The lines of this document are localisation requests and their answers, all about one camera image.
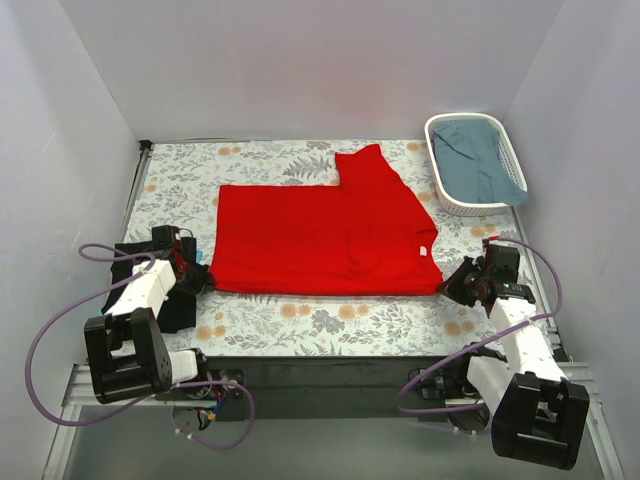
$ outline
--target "red t-shirt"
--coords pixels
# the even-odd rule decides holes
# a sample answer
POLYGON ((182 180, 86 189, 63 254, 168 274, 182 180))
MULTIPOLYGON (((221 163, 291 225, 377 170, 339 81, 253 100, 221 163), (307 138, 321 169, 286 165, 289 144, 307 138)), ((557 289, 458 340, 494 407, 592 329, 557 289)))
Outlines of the red t-shirt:
POLYGON ((438 234, 380 145, 336 154, 339 186, 220 187, 216 288, 300 295, 430 295, 438 234))

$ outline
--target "wire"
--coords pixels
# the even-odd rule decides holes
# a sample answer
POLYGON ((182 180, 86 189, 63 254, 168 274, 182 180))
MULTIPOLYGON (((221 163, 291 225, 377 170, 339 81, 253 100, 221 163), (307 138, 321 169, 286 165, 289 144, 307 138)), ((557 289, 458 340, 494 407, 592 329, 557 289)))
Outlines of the wire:
POLYGON ((176 433, 182 433, 183 435, 186 435, 187 438, 191 439, 191 440, 195 440, 198 443, 201 443, 203 445, 206 445, 209 448, 212 448, 213 450, 231 450, 232 448, 237 447, 238 445, 240 445, 242 442, 244 442, 244 440, 249 436, 249 433, 251 433, 251 429, 253 428, 253 424, 255 422, 256 419, 256 406, 255 406, 255 402, 253 401, 253 397, 251 396, 251 393, 249 392, 249 390, 247 390, 247 388, 244 385, 241 385, 239 383, 236 382, 230 382, 227 380, 213 380, 213 381, 205 381, 205 382, 190 382, 190 383, 179 383, 176 384, 175 386, 172 387, 172 389, 176 389, 176 388, 193 388, 193 387, 206 387, 208 385, 211 386, 217 386, 217 385, 228 385, 230 387, 234 387, 237 388, 238 390, 240 390, 246 397, 247 397, 247 402, 249 403, 249 424, 247 425, 247 428, 245 429, 244 432, 242 432, 242 435, 240 435, 234 442, 229 443, 227 445, 220 445, 218 443, 212 442, 211 440, 201 437, 200 435, 197 435, 189 430, 186 430, 184 428, 175 428, 174 431, 176 433))
POLYGON ((426 377, 428 377, 429 375, 431 375, 433 372, 435 372, 436 370, 438 370, 439 368, 442 368, 443 366, 447 365, 448 363, 453 362, 454 360, 457 360, 458 358, 466 355, 469 352, 473 352, 474 350, 479 349, 480 347, 484 347, 485 345, 495 342, 496 340, 500 340, 503 337, 506 337, 507 335, 516 332, 528 325, 531 325, 532 322, 538 321, 538 320, 542 320, 544 318, 549 318, 549 317, 554 317, 558 314, 558 312, 560 311, 560 308, 562 308, 562 285, 560 284, 560 277, 558 276, 558 272, 556 272, 555 268, 553 268, 553 265, 551 265, 551 262, 542 254, 540 253, 537 249, 533 248, 531 245, 528 245, 525 242, 522 242, 520 240, 515 240, 513 238, 504 238, 504 237, 499 237, 499 236, 495 236, 495 237, 489 237, 489 241, 501 241, 501 242, 511 242, 511 243, 516 243, 518 245, 521 245, 529 250, 531 250, 533 253, 535 253, 536 255, 538 255, 538 257, 540 257, 540 259, 544 262, 544 264, 549 268, 549 270, 551 271, 551 275, 553 275, 553 280, 555 281, 556 284, 556 289, 558 292, 558 301, 556 303, 555 308, 553 309, 553 311, 549 312, 549 313, 541 313, 538 315, 534 315, 533 317, 531 317, 529 320, 524 320, 520 323, 517 323, 509 328, 506 328, 505 330, 502 330, 501 332, 498 332, 492 336, 490 336, 489 338, 486 338, 480 342, 474 343, 472 345, 468 345, 467 347, 463 348, 462 350, 457 351, 456 353, 453 353, 451 355, 449 355, 448 357, 440 360, 439 362, 436 362, 435 364, 433 364, 432 366, 430 366, 429 368, 427 368, 426 370, 424 370, 422 373, 419 373, 418 375, 416 375, 415 377, 413 377, 404 387, 402 387, 402 389, 400 390, 400 392, 398 392, 398 394, 396 395, 396 406, 398 407, 398 410, 402 413, 407 413, 407 414, 412 414, 412 415, 430 415, 430 414, 439 414, 439 413, 455 413, 455 412, 464 412, 467 410, 474 410, 477 408, 482 408, 482 406, 484 404, 473 404, 473 405, 463 405, 463 406, 458 406, 458 407, 442 407, 442 408, 406 408, 406 407, 402 407, 400 405, 400 402, 402 401, 402 399, 407 395, 407 393, 409 393, 411 390, 414 389, 414 387, 421 382, 423 379, 425 379, 426 377))
MULTIPOLYGON (((407 373, 407 381, 412 380, 413 377, 415 377, 415 375, 411 376, 412 373, 417 372, 416 373, 416 375, 417 375, 418 373, 420 373, 420 370, 423 370, 423 368, 422 367, 415 367, 415 368, 412 368, 411 370, 409 370, 409 373, 407 373)), ((428 398, 426 398, 424 396, 424 391, 423 391, 424 387, 418 385, 418 388, 414 388, 414 390, 418 394, 418 397, 420 397, 421 400, 424 400, 425 402, 430 401, 430 399, 428 399, 428 398)), ((472 396, 472 395, 465 394, 464 393, 464 388, 462 390, 462 393, 463 393, 463 395, 465 395, 465 397, 471 397, 472 396)), ((478 403, 480 401, 480 394, 478 392, 476 392, 473 395, 473 398, 475 398, 475 400, 476 400, 475 403, 478 403)))
POLYGON ((118 250, 116 248, 112 248, 109 247, 107 245, 101 245, 99 243, 85 243, 84 245, 80 245, 80 247, 78 248, 78 254, 87 260, 91 260, 92 262, 126 262, 126 261, 130 261, 130 260, 137 260, 139 258, 146 258, 149 260, 149 264, 144 268, 143 271, 140 271, 138 273, 133 274, 132 276, 125 278, 124 280, 114 283, 113 285, 104 288, 102 290, 100 290, 99 292, 96 293, 92 293, 91 295, 88 295, 80 300, 78 300, 77 302, 74 302, 66 307, 64 307, 62 310, 60 310, 58 313, 56 313, 53 317, 51 317, 49 320, 47 320, 47 322, 44 324, 44 326, 38 331, 38 333, 36 333, 36 336, 34 337, 33 341, 31 342, 31 345, 29 346, 29 350, 27 351, 27 359, 25 361, 24 364, 24 382, 25 385, 27 387, 27 393, 29 394, 29 398, 31 399, 31 401, 33 402, 33 405, 36 407, 36 409, 42 414, 42 416, 44 416, 47 420, 56 423, 58 425, 62 425, 64 427, 86 427, 88 425, 94 425, 98 422, 101 422, 103 420, 107 420, 111 417, 114 417, 116 415, 118 415, 119 413, 124 412, 125 410, 133 407, 136 403, 141 402, 142 400, 144 400, 146 397, 140 397, 140 398, 136 398, 135 400, 130 401, 129 403, 107 413, 106 415, 102 415, 100 417, 95 417, 95 418, 89 418, 86 420, 79 420, 79 421, 70 421, 70 420, 64 420, 60 417, 56 417, 54 414, 52 414, 49 410, 46 409, 46 407, 42 404, 42 402, 40 401, 40 399, 38 398, 38 395, 36 394, 35 388, 33 386, 33 357, 36 353, 36 348, 38 347, 38 344, 40 343, 40 340, 42 340, 42 337, 44 337, 44 334, 47 333, 47 331, 49 330, 49 328, 51 328, 51 326, 56 323, 58 320, 60 320, 60 318, 62 318, 64 315, 66 315, 67 313, 69 313, 71 310, 75 309, 76 307, 79 307, 80 305, 87 303, 91 300, 93 300, 94 298, 98 298, 106 293, 109 293, 112 290, 116 290, 118 288, 122 288, 125 285, 127 285, 130 282, 133 282, 134 280, 136 280, 137 278, 140 278, 144 272, 149 271, 152 267, 153 264, 155 263, 156 259, 155 257, 151 254, 151 253, 135 253, 133 255, 127 255, 125 252, 123 252, 122 250, 118 250), (120 255, 119 257, 113 257, 113 258, 105 258, 105 257, 94 257, 92 255, 86 254, 84 253, 84 251, 87 248, 101 248, 103 250, 108 250, 110 252, 113 252, 116 255, 120 255))
POLYGON ((209 425, 206 423, 202 423, 202 417, 200 415, 205 415, 206 412, 204 410, 198 410, 196 409, 196 417, 198 417, 198 430, 202 431, 205 428, 207 428, 209 425))
POLYGON ((213 413, 218 413, 220 411, 220 408, 222 408, 222 404, 224 403, 224 399, 227 397, 222 397, 220 398, 220 400, 218 400, 218 403, 216 404, 215 408, 213 409, 213 413))

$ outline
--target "laundry basket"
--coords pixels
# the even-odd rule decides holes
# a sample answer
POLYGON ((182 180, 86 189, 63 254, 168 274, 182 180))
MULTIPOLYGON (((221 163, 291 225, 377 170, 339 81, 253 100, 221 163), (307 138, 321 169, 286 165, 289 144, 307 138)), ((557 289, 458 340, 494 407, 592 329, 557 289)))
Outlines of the laundry basket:
POLYGON ((481 215, 498 215, 500 213, 508 213, 511 211, 511 206, 506 203, 465 203, 460 202, 451 195, 449 195, 442 186, 442 180, 440 173, 438 172, 438 164, 436 163, 436 156, 433 148, 433 129, 436 125, 443 122, 451 122, 454 120, 471 120, 483 118, 489 124, 495 128, 499 133, 499 155, 502 166, 507 171, 507 174, 516 184, 525 192, 527 191, 527 182, 524 179, 520 164, 516 153, 513 151, 507 132, 505 132, 502 124, 495 118, 485 115, 484 113, 445 113, 442 115, 436 115, 431 117, 424 126, 424 133, 429 140, 429 155, 431 156, 431 168, 433 174, 436 177, 436 190, 438 192, 438 198, 442 203, 443 208, 452 215, 458 215, 461 217, 477 217, 481 215))

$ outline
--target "floral fabric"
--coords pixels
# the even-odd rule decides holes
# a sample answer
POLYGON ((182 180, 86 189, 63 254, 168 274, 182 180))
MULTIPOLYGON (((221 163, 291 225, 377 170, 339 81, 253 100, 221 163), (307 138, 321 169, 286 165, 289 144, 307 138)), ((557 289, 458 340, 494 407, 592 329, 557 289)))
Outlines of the floral fabric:
MULTIPOLYGON (((126 241, 150 239, 154 225, 177 225, 193 231, 202 262, 210 263, 220 185, 337 184, 335 152, 352 153, 369 143, 155 145, 126 241)), ((521 238, 512 214, 465 218, 442 209, 426 142, 379 143, 389 164, 438 227, 433 257, 445 278, 464 255, 482 253, 482 238, 496 234, 521 238)), ((521 281, 537 294, 525 256, 521 263, 521 281)), ((207 355, 446 355, 493 332, 482 308, 462 307, 439 295, 297 297, 205 292, 198 298, 196 328, 165 335, 165 341, 170 350, 199 347, 207 355)))

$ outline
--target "white backdrop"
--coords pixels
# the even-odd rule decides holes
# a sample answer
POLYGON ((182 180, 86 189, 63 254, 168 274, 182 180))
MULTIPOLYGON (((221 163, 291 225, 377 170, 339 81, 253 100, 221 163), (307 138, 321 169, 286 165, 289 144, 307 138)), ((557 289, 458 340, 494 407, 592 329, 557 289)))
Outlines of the white backdrop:
POLYGON ((61 0, 138 139, 420 138, 502 117, 562 0, 61 0))
MULTIPOLYGON (((24 360, 63 306, 109 280, 77 247, 118 240, 137 145, 57 0, 0 0, 0 477, 41 478, 55 425, 31 405, 24 360)), ((54 326, 36 390, 54 413, 100 300, 54 326)))
POLYGON ((634 0, 567 0, 505 120, 531 194, 527 233, 564 280, 563 342, 589 362, 630 479, 640 478, 639 18, 634 0))

